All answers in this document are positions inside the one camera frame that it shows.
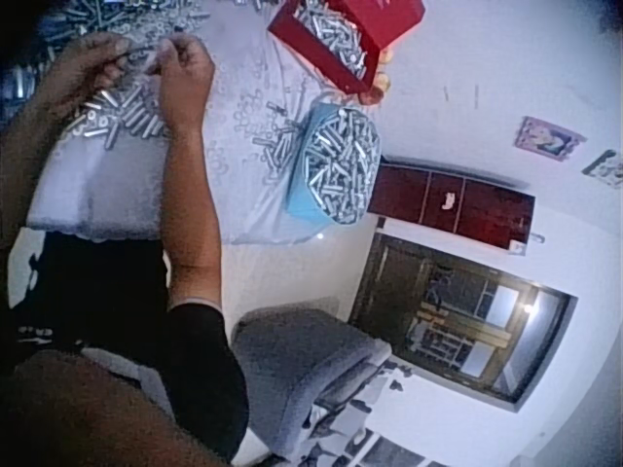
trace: forearm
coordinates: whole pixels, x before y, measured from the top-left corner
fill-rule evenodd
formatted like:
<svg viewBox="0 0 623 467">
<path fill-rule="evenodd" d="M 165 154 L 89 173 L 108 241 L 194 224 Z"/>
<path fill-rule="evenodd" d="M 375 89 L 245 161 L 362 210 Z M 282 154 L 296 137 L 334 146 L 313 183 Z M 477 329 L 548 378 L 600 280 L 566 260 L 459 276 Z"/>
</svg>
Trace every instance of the forearm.
<svg viewBox="0 0 623 467">
<path fill-rule="evenodd" d="M 24 226 L 48 153 L 62 131 L 35 97 L 0 134 L 0 248 L 11 248 Z"/>
<path fill-rule="evenodd" d="M 166 157 L 162 238 L 174 269 L 209 270 L 220 288 L 221 235 L 199 130 L 171 139 Z"/>
</svg>

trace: red cardboard box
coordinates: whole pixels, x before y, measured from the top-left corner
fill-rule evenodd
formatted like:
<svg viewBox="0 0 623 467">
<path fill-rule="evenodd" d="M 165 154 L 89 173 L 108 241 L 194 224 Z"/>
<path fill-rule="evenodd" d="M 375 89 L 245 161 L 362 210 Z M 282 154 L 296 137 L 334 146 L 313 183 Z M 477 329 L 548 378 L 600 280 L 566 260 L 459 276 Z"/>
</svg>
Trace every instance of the red cardboard box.
<svg viewBox="0 0 623 467">
<path fill-rule="evenodd" d="M 359 80 L 306 27 L 294 18 L 301 0 L 286 0 L 269 30 L 346 94 L 366 92 L 372 87 L 379 55 L 389 44 L 420 23 L 421 0 L 327 0 L 332 10 L 343 13 L 361 31 L 361 46 L 367 52 L 366 74 Z"/>
</svg>

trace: dark red cabinet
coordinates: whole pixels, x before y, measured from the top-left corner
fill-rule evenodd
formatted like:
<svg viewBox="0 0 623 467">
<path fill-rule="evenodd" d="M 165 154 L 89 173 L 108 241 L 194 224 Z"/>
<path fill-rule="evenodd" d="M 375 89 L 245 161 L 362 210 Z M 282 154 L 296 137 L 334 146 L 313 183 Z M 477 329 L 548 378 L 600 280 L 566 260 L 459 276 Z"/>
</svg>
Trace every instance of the dark red cabinet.
<svg viewBox="0 0 623 467">
<path fill-rule="evenodd" d="M 391 212 L 391 216 L 384 215 L 419 223 L 429 175 L 421 170 L 382 165 L 368 210 L 377 214 Z"/>
<path fill-rule="evenodd" d="M 528 243 L 534 197 L 464 177 L 382 165 L 370 212 L 508 249 Z"/>
<path fill-rule="evenodd" d="M 464 179 L 431 173 L 428 180 L 428 196 L 424 200 L 420 224 L 453 233 L 457 228 Z"/>
</svg>

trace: floor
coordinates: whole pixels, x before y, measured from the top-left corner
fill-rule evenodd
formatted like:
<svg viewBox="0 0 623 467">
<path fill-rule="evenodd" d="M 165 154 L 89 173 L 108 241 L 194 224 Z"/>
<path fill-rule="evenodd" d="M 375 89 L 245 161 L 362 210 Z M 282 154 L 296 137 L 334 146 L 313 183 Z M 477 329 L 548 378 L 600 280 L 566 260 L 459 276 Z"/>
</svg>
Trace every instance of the floor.
<svg viewBox="0 0 623 467">
<path fill-rule="evenodd" d="M 351 227 L 331 227 L 313 240 L 290 246 L 225 245 L 223 308 L 228 335 L 249 311 L 309 302 L 348 319 L 372 243 L 377 217 Z M 28 259 L 41 254 L 44 233 L 23 230 L 9 262 L 9 301 L 23 299 L 31 276 Z M 267 452 L 250 431 L 234 461 L 252 465 Z"/>
</svg>

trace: chair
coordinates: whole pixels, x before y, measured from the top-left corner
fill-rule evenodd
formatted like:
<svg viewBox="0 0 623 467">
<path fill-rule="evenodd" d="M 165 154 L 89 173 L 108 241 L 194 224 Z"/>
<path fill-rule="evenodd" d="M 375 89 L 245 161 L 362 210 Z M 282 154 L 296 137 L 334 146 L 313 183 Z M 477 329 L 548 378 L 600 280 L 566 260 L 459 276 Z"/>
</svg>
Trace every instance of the chair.
<svg viewBox="0 0 623 467">
<path fill-rule="evenodd" d="M 324 311 L 297 308 L 243 320 L 232 349 L 246 377 L 249 427 L 290 460 L 319 422 L 312 408 L 321 417 L 342 408 L 391 354 Z"/>
</svg>

